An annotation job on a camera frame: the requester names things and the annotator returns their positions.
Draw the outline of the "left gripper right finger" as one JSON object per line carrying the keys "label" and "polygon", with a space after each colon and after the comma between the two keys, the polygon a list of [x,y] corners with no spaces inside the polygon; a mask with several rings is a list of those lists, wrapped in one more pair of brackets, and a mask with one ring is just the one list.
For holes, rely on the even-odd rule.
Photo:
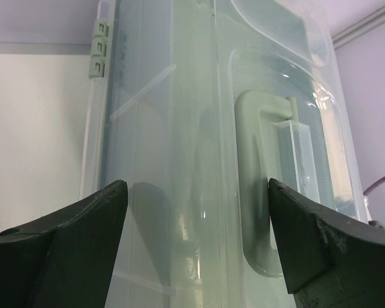
{"label": "left gripper right finger", "polygon": [[385,229],[269,180],[269,211],[297,307],[385,307]]}

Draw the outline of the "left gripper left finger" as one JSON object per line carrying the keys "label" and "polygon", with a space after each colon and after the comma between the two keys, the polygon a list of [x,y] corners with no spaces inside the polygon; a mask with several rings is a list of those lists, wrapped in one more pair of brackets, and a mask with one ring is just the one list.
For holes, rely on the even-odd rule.
{"label": "left gripper left finger", "polygon": [[117,180],[0,232],[0,307],[104,307],[127,206]]}

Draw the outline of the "green clear-lid tool box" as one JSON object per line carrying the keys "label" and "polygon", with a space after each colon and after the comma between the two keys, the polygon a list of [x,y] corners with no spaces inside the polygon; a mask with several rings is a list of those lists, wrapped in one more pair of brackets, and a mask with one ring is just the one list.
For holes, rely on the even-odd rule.
{"label": "green clear-lid tool box", "polygon": [[268,181],[367,222],[319,1],[100,1],[81,196],[123,180],[107,307],[294,307]]}

